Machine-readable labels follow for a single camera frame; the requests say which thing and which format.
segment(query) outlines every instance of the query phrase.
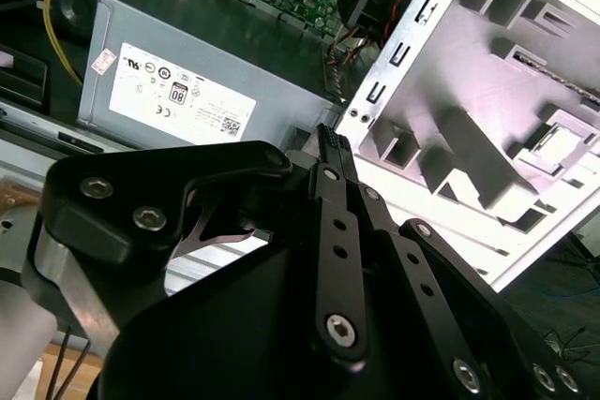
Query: barcode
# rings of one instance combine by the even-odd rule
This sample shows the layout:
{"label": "barcode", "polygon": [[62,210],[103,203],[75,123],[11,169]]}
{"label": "barcode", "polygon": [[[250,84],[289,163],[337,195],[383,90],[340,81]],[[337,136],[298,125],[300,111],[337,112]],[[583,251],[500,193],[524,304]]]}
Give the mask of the barcode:
{"label": "barcode", "polygon": [[221,124],[221,131],[226,132],[228,135],[237,136],[237,132],[240,131],[240,123],[226,117],[223,119]]}

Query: white label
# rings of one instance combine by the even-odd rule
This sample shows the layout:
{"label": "white label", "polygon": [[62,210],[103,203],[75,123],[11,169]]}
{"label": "white label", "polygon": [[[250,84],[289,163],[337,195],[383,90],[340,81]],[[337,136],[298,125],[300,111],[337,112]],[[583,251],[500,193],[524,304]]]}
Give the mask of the white label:
{"label": "white label", "polygon": [[110,109],[193,144],[237,142],[256,100],[123,43]]}
{"label": "white label", "polygon": [[109,51],[108,49],[104,49],[100,55],[97,56],[96,61],[92,64],[92,68],[100,75],[104,75],[109,67],[116,60],[116,55]]}

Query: wooden surface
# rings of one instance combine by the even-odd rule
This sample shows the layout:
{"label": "wooden surface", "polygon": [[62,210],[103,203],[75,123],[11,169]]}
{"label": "wooden surface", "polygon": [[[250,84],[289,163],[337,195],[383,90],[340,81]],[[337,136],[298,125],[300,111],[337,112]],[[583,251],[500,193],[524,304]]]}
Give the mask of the wooden surface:
{"label": "wooden surface", "polygon": [[[52,377],[53,370],[56,365],[59,349],[60,348],[58,346],[50,344],[42,354],[43,367],[41,370],[41,376],[39,378],[39,384],[37,386],[36,400],[44,400],[46,396],[48,385],[50,384],[50,378]],[[54,393],[56,393],[58,389],[60,389],[60,386],[62,386],[65,377],[77,361],[77,358],[79,358],[79,355],[79,351],[71,349],[67,349],[65,352],[65,359],[61,364]],[[96,379],[96,376],[100,372],[101,367],[102,360],[98,356],[88,354],[85,357],[85,360],[83,360],[83,364],[77,371],[77,375],[69,383],[68,389],[63,396],[63,400],[85,400],[85,397],[92,386],[92,383]]]}

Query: gray power supply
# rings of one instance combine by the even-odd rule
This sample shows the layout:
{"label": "gray power supply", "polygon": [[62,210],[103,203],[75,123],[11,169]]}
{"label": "gray power supply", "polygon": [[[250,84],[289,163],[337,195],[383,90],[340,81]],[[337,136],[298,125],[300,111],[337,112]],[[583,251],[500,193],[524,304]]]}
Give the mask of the gray power supply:
{"label": "gray power supply", "polygon": [[139,148],[332,125],[323,45],[238,0],[99,0],[78,122]]}

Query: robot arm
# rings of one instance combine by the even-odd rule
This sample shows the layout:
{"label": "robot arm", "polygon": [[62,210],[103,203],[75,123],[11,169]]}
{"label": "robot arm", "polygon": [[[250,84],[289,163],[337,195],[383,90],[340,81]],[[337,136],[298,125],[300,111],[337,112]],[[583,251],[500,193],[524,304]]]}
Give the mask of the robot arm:
{"label": "robot arm", "polygon": [[[105,357],[98,398],[580,399],[583,386],[422,220],[398,227],[344,137],[70,158],[26,283]],[[167,297],[173,255],[268,245]]]}

